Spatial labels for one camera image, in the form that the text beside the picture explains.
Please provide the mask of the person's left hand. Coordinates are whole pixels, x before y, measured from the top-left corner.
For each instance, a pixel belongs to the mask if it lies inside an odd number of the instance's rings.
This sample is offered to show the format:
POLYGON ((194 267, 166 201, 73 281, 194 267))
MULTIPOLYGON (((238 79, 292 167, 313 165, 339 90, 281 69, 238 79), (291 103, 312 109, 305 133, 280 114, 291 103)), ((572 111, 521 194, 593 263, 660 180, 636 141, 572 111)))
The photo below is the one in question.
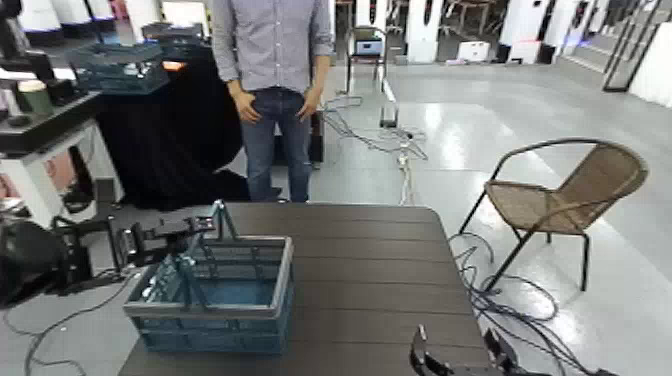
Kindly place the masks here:
POLYGON ((320 104, 323 89, 319 87, 310 87, 304 94, 304 104, 297 113, 297 117, 301 120, 309 120, 310 117, 317 111, 320 104))

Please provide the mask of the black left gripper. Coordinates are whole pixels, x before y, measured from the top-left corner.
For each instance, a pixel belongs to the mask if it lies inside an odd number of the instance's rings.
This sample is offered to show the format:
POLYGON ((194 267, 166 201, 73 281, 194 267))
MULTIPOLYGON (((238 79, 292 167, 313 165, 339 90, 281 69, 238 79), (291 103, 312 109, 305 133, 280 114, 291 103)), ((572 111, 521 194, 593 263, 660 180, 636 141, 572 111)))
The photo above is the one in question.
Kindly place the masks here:
POLYGON ((179 222, 162 223, 155 229, 144 229, 140 223, 135 223, 128 229, 117 231, 118 254, 124 267, 152 265, 167 256, 192 253, 200 242, 199 236, 192 235, 214 230, 213 218, 203 216, 189 217, 179 222), (157 255, 153 249, 146 246, 147 241, 155 240, 156 237, 159 237, 157 241, 160 245, 157 255))

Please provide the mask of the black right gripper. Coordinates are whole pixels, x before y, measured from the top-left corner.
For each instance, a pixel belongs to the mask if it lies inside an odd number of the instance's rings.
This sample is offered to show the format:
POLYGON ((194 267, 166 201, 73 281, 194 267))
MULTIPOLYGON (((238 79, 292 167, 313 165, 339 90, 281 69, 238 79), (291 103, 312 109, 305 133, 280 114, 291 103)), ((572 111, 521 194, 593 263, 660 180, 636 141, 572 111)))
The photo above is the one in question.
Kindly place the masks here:
POLYGON ((518 356, 510 343, 496 331, 487 329, 483 335, 485 345, 497 368, 460 366, 450 367, 434 358, 427 351, 427 333, 419 325, 410 344, 410 365, 419 376, 550 376, 546 373, 520 370, 518 356))

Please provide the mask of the person's right hand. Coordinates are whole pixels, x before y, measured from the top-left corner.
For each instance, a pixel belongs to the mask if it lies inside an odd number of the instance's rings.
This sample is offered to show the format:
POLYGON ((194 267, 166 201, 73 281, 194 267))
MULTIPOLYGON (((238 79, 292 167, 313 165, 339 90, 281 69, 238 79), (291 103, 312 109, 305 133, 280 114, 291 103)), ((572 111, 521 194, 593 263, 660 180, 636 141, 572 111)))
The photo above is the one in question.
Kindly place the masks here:
POLYGON ((242 122, 254 124, 261 119, 261 115, 254 108, 256 97, 253 94, 241 91, 233 99, 242 122))

